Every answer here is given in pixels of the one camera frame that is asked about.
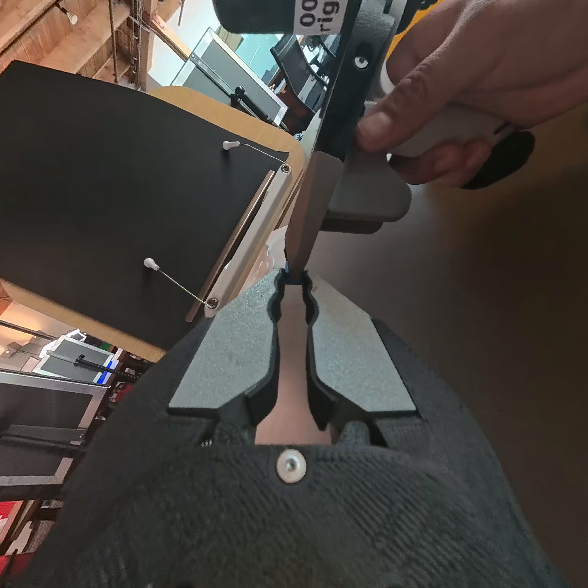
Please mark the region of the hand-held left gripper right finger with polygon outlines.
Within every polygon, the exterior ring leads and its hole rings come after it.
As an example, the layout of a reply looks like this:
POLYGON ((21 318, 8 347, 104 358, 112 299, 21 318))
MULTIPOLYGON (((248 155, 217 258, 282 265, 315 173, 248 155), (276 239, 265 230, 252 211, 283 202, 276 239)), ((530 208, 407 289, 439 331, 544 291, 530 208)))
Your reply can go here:
POLYGON ((305 272, 307 398, 320 430, 352 421, 413 416, 417 407, 373 319, 313 272, 305 272))

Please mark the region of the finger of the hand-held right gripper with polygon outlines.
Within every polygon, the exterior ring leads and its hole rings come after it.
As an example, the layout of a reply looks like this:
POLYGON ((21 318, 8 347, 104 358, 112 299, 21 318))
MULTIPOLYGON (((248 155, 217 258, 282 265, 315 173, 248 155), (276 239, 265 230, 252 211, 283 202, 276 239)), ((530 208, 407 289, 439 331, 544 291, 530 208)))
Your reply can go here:
POLYGON ((326 217, 320 227, 321 232, 348 233, 357 235, 372 235, 379 231, 383 222, 326 217))
POLYGON ((305 269, 326 217, 383 224, 399 221, 410 208, 408 185, 384 153, 349 151, 345 161, 315 152, 307 166, 285 235, 292 269, 305 269))

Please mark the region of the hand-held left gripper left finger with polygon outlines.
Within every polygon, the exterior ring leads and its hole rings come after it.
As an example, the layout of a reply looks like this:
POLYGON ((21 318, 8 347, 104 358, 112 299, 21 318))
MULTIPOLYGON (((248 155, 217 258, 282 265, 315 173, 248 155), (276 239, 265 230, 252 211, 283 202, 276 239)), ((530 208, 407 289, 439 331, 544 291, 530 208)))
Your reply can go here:
POLYGON ((168 404, 176 416, 257 426, 274 408, 277 324, 286 272, 277 268, 220 310, 168 404))

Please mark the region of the person's right hand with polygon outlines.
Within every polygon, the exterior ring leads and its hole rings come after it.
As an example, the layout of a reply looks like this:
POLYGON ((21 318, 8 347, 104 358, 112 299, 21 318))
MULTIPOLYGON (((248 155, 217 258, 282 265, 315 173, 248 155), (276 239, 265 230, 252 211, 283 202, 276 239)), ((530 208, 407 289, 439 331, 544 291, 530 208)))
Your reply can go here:
POLYGON ((357 125, 364 151, 392 153, 448 104, 533 128, 587 101, 587 1, 443 1, 386 70, 393 91, 357 125))

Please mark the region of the black office chair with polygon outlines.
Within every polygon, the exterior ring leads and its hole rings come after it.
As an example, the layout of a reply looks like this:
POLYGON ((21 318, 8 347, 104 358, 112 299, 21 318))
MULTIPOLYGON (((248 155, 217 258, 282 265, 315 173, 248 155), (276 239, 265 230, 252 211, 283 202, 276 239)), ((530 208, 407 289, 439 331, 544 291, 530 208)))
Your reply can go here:
POLYGON ((299 135, 319 114, 327 98, 329 82, 334 78, 336 50, 326 44, 326 36, 312 36, 318 54, 307 59, 298 38, 285 35, 270 49, 278 68, 274 84, 277 97, 286 107, 281 126, 290 135, 299 135))

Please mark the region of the grey framed partition panel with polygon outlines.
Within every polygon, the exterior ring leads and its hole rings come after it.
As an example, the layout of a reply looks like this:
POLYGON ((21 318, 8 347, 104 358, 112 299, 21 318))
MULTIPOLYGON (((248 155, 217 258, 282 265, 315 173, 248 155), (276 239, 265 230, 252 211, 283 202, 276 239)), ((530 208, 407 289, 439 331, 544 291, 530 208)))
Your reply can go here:
POLYGON ((117 354, 90 345, 85 339, 86 336, 78 330, 60 336, 42 348, 40 361, 32 372, 52 378, 103 385, 111 377, 110 372, 104 368, 117 367, 117 354), (86 361, 102 369, 75 365, 75 361, 81 355, 86 361))
POLYGON ((210 27, 171 82, 287 130, 288 107, 210 27))

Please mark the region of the black computer monitor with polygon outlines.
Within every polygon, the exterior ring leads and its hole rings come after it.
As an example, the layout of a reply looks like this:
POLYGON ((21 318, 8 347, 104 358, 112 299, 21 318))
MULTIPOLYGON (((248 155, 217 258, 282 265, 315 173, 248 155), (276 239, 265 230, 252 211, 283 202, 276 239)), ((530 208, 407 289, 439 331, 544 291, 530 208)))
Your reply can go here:
POLYGON ((14 61, 1 74, 1 282, 11 298, 152 361, 196 323, 289 134, 190 89, 155 96, 14 61))

